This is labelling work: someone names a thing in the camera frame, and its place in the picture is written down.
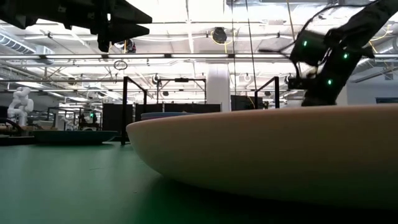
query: table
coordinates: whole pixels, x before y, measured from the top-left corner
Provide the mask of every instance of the table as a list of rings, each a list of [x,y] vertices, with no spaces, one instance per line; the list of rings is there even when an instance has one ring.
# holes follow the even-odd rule
[[[130,145],[0,147],[0,223],[359,223],[349,210],[212,192],[166,179]]]

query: green floor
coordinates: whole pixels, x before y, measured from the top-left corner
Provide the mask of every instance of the green floor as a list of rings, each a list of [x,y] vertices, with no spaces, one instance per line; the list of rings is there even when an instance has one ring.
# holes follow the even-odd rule
[[[130,145],[0,147],[0,223],[380,223],[394,212],[254,200],[163,178]]]

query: workstation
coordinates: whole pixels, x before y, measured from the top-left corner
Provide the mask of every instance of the workstation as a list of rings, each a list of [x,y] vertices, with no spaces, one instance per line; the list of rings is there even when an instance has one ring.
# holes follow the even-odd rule
[[[398,4],[35,2],[0,2],[0,223],[396,218]]]

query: beige curved surface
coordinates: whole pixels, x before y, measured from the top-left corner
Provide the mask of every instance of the beige curved surface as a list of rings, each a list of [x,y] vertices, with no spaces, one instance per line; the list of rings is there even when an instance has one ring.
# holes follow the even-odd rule
[[[212,113],[127,126],[142,160],[252,197],[398,209],[398,105]]]

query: white column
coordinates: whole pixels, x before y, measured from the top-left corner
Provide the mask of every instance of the white column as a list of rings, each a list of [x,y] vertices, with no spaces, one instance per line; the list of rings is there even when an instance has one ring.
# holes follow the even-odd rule
[[[225,64],[209,64],[207,74],[207,103],[221,104],[222,112],[231,111],[229,68]]]
[[[336,100],[337,106],[348,106],[347,86],[341,90]]]

